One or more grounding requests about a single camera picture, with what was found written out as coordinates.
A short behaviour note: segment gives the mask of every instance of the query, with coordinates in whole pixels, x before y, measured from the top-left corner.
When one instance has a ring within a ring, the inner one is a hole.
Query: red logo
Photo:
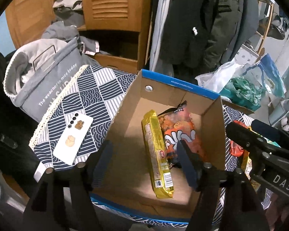
[[[164,151],[160,151],[160,157],[162,158],[162,159],[164,159],[165,158],[165,152]]]

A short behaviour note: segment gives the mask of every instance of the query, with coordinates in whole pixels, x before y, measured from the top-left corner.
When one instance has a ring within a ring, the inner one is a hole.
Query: yellow snack package
[[[154,193],[159,199],[172,198],[173,182],[165,153],[165,142],[156,112],[151,110],[146,113],[141,123]]]

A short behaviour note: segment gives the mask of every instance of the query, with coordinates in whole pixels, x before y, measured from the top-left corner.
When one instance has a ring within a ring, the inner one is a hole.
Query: blue wall
[[[6,56],[15,50],[6,22],[5,11],[0,16],[0,52]]]

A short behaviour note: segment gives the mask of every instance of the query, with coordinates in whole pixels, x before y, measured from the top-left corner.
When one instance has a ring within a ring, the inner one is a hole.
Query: wooden cabinet door
[[[82,0],[86,29],[139,32],[143,0]]]
[[[55,18],[53,0],[13,0],[5,10],[13,43],[19,48],[41,37]]]

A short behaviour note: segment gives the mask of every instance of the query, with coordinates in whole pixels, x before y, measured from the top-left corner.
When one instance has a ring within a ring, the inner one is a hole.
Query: tablecloth
[[[81,67],[79,72],[48,109],[31,139],[30,147],[39,160],[46,167],[53,167],[55,170],[64,170],[71,167],[54,157],[52,152],[64,128],[76,111],[93,117],[94,121],[82,142],[73,166],[78,162],[86,161],[92,152],[98,151],[121,101],[135,77],[136,75],[110,68],[86,65]],[[223,114],[225,126],[233,120],[241,121],[249,126],[253,120],[228,106],[223,106]],[[230,154],[230,141],[227,137],[225,157],[226,170],[233,171],[238,165],[238,159]],[[224,197],[225,190],[222,189],[213,224],[218,224],[221,220]],[[122,214],[119,211],[100,204],[98,201],[93,201],[93,203],[96,206],[119,215],[124,215],[124,217],[135,221],[163,226],[170,225],[167,222]],[[267,191],[266,198],[262,204],[264,208],[269,206],[270,191]],[[187,223],[171,223],[171,226],[176,227],[184,227],[186,225]]]

